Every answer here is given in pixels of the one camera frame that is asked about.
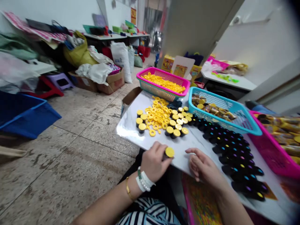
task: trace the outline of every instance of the yellow bag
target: yellow bag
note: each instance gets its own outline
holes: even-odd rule
[[[64,46],[63,55],[65,56],[66,60],[76,68],[85,63],[91,65],[98,64],[98,62],[94,60],[90,55],[87,39],[83,36],[83,34],[79,31],[75,31],[74,36],[77,38],[82,38],[84,40],[84,43],[71,51],[66,46]]]

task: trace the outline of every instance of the plastic basket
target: plastic basket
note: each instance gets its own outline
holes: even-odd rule
[[[171,91],[170,89],[167,89],[165,87],[162,87],[158,84],[155,84],[153,82],[150,82],[143,78],[144,75],[147,75],[148,72],[151,74],[155,74],[157,76],[162,77],[165,80],[172,81],[176,84],[179,84],[183,87],[185,87],[185,90],[183,93],[177,93],[174,91]],[[153,95],[156,95],[158,97],[161,97],[169,102],[173,102],[177,100],[178,98],[182,98],[187,95],[188,89],[190,87],[190,82],[182,77],[175,76],[171,73],[168,73],[166,71],[157,69],[155,67],[149,67],[147,69],[144,69],[143,71],[139,72],[137,74],[137,79],[140,81],[141,89],[143,89],[146,92],[149,92]]]
[[[270,169],[278,175],[300,180],[300,166],[292,160],[286,151],[254,116],[254,114],[260,113],[256,111],[250,111],[250,113],[262,130],[262,136],[249,135],[249,137]]]
[[[0,130],[36,139],[61,116],[46,100],[0,92]]]
[[[192,95],[199,94],[204,96],[207,103],[215,103],[216,106],[229,110],[237,118],[232,122],[226,121],[204,110],[198,109],[192,104]],[[225,129],[232,130],[236,133],[250,133],[253,135],[261,135],[262,131],[252,118],[248,110],[240,103],[220,95],[205,91],[203,89],[192,87],[188,98],[189,112],[196,114],[200,118],[205,118],[207,121],[219,123]]]

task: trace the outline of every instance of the woman's right hand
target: woman's right hand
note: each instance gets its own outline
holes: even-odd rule
[[[215,163],[198,148],[189,148],[186,153],[195,153],[189,159],[189,166],[197,182],[202,180],[214,190],[220,192],[230,187]]]

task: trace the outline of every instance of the woman's left hand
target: woman's left hand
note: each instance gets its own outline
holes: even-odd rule
[[[143,153],[141,171],[145,171],[153,183],[164,175],[173,160],[173,158],[167,158],[162,161],[166,147],[167,145],[162,145],[156,141],[151,149]]]

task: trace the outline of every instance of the hand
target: hand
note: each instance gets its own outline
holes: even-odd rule
[[[197,182],[201,179],[216,191],[229,187],[215,163],[202,151],[198,148],[189,148],[185,152],[196,154],[190,156],[189,166]]]
[[[155,142],[150,150],[145,151],[142,156],[141,171],[145,171],[147,177],[152,182],[157,182],[166,172],[172,158],[163,160],[163,154],[167,145]]]

